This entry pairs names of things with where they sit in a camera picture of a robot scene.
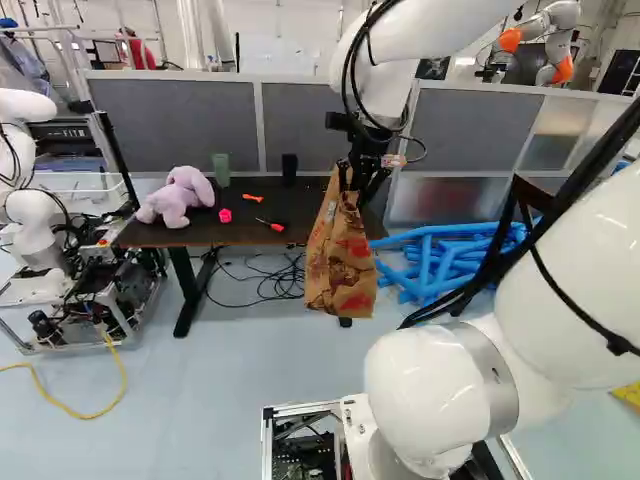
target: brown paper bag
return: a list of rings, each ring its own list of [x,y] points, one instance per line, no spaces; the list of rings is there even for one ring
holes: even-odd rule
[[[307,242],[304,300],[331,315],[371,318],[378,285],[359,193],[340,192],[338,178],[336,167]]]

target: screwdriver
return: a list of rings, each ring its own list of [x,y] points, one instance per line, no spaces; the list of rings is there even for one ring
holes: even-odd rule
[[[243,193],[242,198],[245,200],[252,200],[257,203],[262,203],[262,200],[264,200],[264,197],[256,197],[255,195],[249,195],[248,193]]]
[[[265,225],[269,226],[269,228],[271,230],[274,230],[278,233],[282,233],[284,232],[284,225],[280,225],[279,223],[271,223],[271,222],[267,222],[266,220],[263,220],[261,218],[256,217],[256,220],[258,220],[260,223],[264,223]]]

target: person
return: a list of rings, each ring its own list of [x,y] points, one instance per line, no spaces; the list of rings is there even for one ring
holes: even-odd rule
[[[18,28],[13,18],[0,18],[0,28]],[[14,32],[3,32],[0,49],[7,61],[29,79],[38,93],[51,97],[51,76],[44,64],[15,38]]]
[[[144,64],[144,60],[142,59],[142,40],[140,40],[139,38],[136,38],[136,32],[135,30],[129,28],[129,27],[124,27],[124,31],[127,34],[127,37],[129,38],[129,41],[127,42],[127,40],[124,38],[123,35],[123,43],[125,45],[129,44],[131,45],[131,58],[133,59],[133,68],[135,70],[155,70],[156,69],[156,59],[153,57],[153,54],[151,53],[151,50],[149,50],[147,47],[144,47],[144,57],[145,60],[147,61],[147,65],[145,68],[145,64]]]

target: plush toy ear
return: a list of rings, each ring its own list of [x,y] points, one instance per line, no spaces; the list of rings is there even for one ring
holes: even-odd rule
[[[171,170],[169,172],[169,175],[167,175],[167,183],[165,183],[165,185],[171,185],[172,183],[175,183],[175,176],[176,176],[176,170],[178,169],[178,167],[175,167],[173,170]]]
[[[207,207],[213,207],[216,203],[216,194],[213,191],[211,182],[207,180],[199,170],[193,172],[191,176],[191,184],[196,192],[196,196],[200,199],[203,205]]]

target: stuffed animal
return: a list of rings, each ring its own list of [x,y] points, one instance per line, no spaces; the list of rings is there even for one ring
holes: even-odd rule
[[[197,168],[176,167],[160,190],[148,195],[136,212],[142,223],[153,223],[162,215],[167,228],[184,228],[189,225],[185,213],[187,207],[213,207],[216,202],[213,187]]]

